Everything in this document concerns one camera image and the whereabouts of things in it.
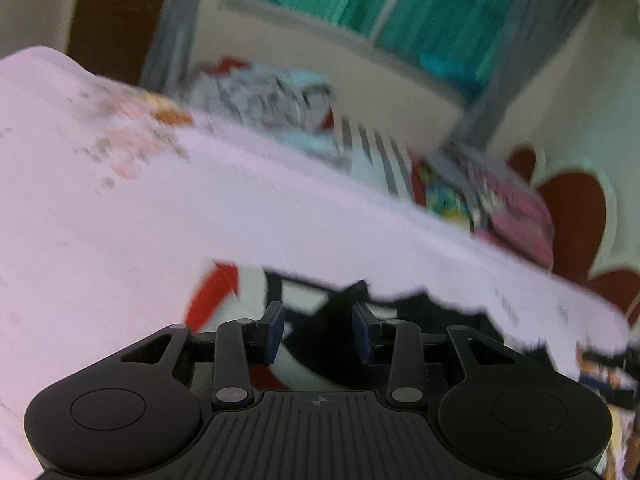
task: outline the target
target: bed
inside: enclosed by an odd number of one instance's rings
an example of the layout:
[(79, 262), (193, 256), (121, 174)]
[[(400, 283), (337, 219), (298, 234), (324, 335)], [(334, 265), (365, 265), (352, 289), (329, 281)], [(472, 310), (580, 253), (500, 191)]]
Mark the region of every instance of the bed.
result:
[[(172, 109), (46, 48), (0, 61), (0, 477), (41, 471), (22, 430), (48, 384), (180, 322), (213, 262), (373, 294), (424, 288), (545, 342), (626, 347), (597, 296), (236, 124)], [(242, 290), (207, 321), (259, 314)], [(275, 370), (284, 378), (286, 370)]]

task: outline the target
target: folded clothes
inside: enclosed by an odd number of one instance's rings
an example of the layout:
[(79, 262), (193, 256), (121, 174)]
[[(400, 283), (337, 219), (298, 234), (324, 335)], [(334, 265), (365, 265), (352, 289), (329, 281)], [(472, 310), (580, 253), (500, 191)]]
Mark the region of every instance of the folded clothes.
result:
[(253, 65), (229, 73), (198, 70), (179, 95), (187, 106), (260, 130), (321, 129), (333, 91), (304, 70)]
[(445, 219), (468, 219), (479, 237), (545, 268), (553, 265), (554, 226), (545, 201), (501, 161), (451, 142), (414, 165), (418, 204)]

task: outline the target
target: window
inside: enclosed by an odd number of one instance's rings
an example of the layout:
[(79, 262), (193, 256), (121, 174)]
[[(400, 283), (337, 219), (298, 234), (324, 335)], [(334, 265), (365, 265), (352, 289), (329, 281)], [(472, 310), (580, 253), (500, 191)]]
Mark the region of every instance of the window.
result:
[(486, 85), (511, 0), (263, 0), (345, 28), (468, 99)]

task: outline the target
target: white bedsheet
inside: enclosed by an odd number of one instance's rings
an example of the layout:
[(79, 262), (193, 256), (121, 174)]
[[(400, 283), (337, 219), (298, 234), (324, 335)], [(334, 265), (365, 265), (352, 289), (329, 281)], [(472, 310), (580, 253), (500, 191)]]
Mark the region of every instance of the white bedsheet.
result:
[(0, 478), (40, 472), (22, 430), (31, 398), (180, 321), (212, 259), (366, 279), (376, 295), (426, 287), (546, 341), (573, 377), (577, 341), (626, 346), (599, 298), (223, 121), (176, 133), (188, 160), (165, 152), (120, 179), (82, 152), (104, 127), (90, 104), (102, 84), (45, 48), (0, 61)]

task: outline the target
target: pile of clothes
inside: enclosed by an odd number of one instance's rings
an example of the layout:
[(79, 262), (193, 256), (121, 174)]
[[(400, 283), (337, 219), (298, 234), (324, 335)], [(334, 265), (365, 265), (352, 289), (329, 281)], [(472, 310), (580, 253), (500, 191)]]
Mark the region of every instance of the pile of clothes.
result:
[(333, 136), (333, 94), (326, 76), (223, 57), (216, 65), (197, 67), (177, 98), (348, 173), (350, 154)]
[(412, 184), (419, 205), (552, 268), (554, 225), (546, 203), (503, 161), (451, 142), (418, 158)]

